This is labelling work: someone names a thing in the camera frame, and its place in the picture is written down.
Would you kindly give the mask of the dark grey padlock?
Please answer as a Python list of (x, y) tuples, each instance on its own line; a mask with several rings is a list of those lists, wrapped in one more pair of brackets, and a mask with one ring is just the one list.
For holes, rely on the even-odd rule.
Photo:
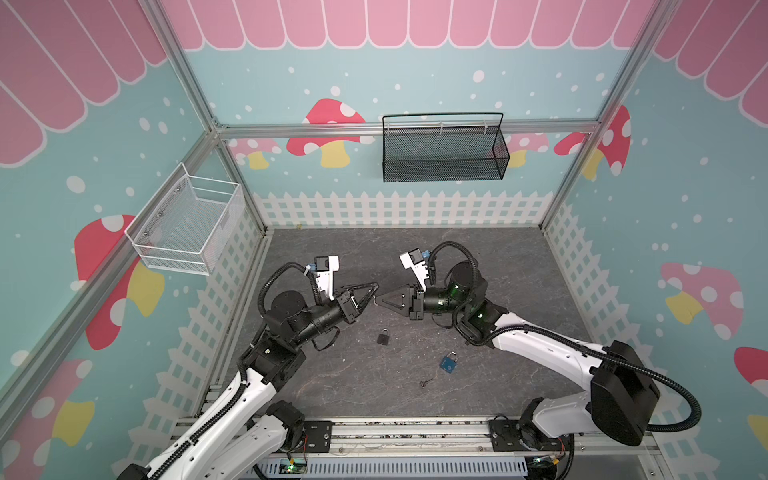
[(387, 346), (390, 342), (390, 334), (387, 329), (382, 329), (377, 336), (376, 343), (382, 346)]

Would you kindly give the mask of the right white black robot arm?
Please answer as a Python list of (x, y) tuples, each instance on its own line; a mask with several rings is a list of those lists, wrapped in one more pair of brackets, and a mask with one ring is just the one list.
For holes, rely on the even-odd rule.
[(632, 347), (620, 341), (604, 347), (570, 337), (556, 340), (548, 330), (536, 331), (534, 324), (487, 299), (487, 281), (467, 261), (452, 268), (442, 287), (425, 269), (417, 277), (417, 284), (379, 296), (378, 305), (411, 320), (447, 315), (451, 327), (470, 340), (520, 355), (580, 387), (557, 399), (531, 400), (514, 425), (502, 424), (500, 438), (516, 438), (529, 450), (593, 432), (623, 445), (641, 444), (660, 392), (640, 373), (642, 363)]

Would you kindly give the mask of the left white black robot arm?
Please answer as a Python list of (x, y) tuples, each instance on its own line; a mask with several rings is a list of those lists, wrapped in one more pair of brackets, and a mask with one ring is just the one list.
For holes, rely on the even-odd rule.
[(355, 322), (377, 289), (375, 282), (353, 285), (313, 306), (297, 291), (277, 295), (229, 386), (167, 449), (146, 465), (125, 467), (120, 478), (238, 479), (270, 454), (298, 446), (305, 417), (275, 396), (305, 361), (303, 345)]

